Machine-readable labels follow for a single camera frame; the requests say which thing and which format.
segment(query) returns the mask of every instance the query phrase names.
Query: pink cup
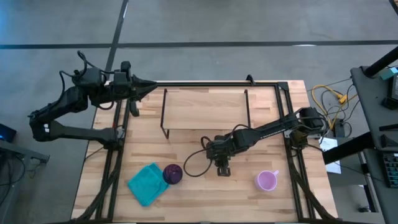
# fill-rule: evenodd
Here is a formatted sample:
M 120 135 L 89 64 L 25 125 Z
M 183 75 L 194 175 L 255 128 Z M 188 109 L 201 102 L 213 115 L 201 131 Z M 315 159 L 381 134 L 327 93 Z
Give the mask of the pink cup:
M 257 175 L 257 177 L 254 179 L 254 183 L 257 189 L 262 191 L 274 190 L 276 188 L 276 185 L 278 184 L 278 180 L 276 178 L 276 175 L 278 173 L 279 171 L 261 171 L 261 173 L 259 173 L 259 175 Z

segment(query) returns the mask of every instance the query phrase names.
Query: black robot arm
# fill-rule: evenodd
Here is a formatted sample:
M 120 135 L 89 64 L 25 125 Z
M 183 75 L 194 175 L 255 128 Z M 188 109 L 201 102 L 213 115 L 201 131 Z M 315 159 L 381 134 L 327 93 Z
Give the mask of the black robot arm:
M 293 114 L 265 124 L 258 128 L 236 129 L 224 136 L 215 136 L 214 141 L 206 145 L 206 157 L 215 161 L 217 174 L 228 177 L 231 175 L 228 161 L 232 156 L 247 151 L 259 140 L 290 131 L 289 137 L 293 146 L 307 142 L 307 136 L 324 132 L 323 120 L 315 108 L 302 108 Z
M 57 101 L 29 115 L 33 137 L 37 141 L 53 141 L 58 138 L 86 139 L 100 142 L 105 149 L 118 147 L 121 132 L 115 127 L 101 130 L 74 128 L 63 126 L 55 119 L 67 113 L 86 110 L 88 99 L 93 106 L 99 108 L 102 108 L 100 104 L 103 103 L 112 103 L 111 106 L 113 106 L 114 101 L 130 99 L 130 112 L 133 116 L 139 116 L 136 101 L 142 100 L 156 89 L 157 84 L 131 75 L 129 62 L 122 62 L 120 70 L 107 72 L 113 74 L 113 81 L 107 82 L 105 71 L 94 66 L 87 68 L 85 56 L 81 52 L 78 52 L 78 55 L 85 62 L 85 68 L 82 71 L 75 70 L 74 75 L 60 72 L 63 84 L 62 74 L 66 74 L 72 78 L 75 86 L 62 91 Z

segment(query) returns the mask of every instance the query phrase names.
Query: gray floor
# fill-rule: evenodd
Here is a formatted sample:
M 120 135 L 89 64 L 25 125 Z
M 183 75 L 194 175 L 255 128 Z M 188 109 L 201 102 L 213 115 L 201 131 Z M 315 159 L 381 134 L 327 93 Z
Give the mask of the gray floor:
M 0 45 L 110 44 L 121 4 L 122 0 L 0 1 Z M 120 42 L 391 40 L 398 36 L 392 29 L 397 25 L 398 17 L 387 0 L 132 0 Z M 311 88 L 348 78 L 350 68 L 369 65 L 393 47 L 118 49 L 113 68 L 130 60 L 132 72 L 150 80 L 242 80 L 251 74 L 257 80 L 305 80 Z M 27 115 L 58 98 L 59 70 L 81 68 L 76 50 L 0 50 L 0 94 L 5 96 L 0 99 L 0 123 L 18 131 L 18 145 L 51 155 L 34 179 L 24 178 L 15 223 L 70 218 L 87 142 L 36 142 Z M 105 67 L 109 49 L 83 51 L 89 61 Z M 350 85 L 347 81 L 332 87 L 343 92 Z M 332 96 L 325 100 L 335 105 Z M 59 120 L 90 128 L 94 113 L 90 107 Z M 352 136 L 368 130 L 360 106 L 350 122 Z M 364 203 L 359 200 L 361 189 L 349 186 L 358 195 L 349 198 L 347 189 L 331 184 L 341 218 L 379 222 L 356 213 L 357 205 Z

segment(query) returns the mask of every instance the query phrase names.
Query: cloth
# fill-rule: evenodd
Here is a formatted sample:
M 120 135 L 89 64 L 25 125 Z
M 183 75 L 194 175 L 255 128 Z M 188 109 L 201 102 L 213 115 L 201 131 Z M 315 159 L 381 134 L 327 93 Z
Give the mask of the cloth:
M 142 168 L 127 186 L 144 207 L 151 205 L 169 187 L 163 180 L 161 169 L 154 163 Z

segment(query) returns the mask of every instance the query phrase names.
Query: purple ball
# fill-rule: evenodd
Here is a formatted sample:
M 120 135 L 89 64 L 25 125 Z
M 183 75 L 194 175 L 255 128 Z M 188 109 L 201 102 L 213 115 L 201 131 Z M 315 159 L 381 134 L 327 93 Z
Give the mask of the purple ball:
M 177 184 L 182 179 L 182 169 L 179 165 L 170 164 L 163 170 L 163 179 L 168 184 Z

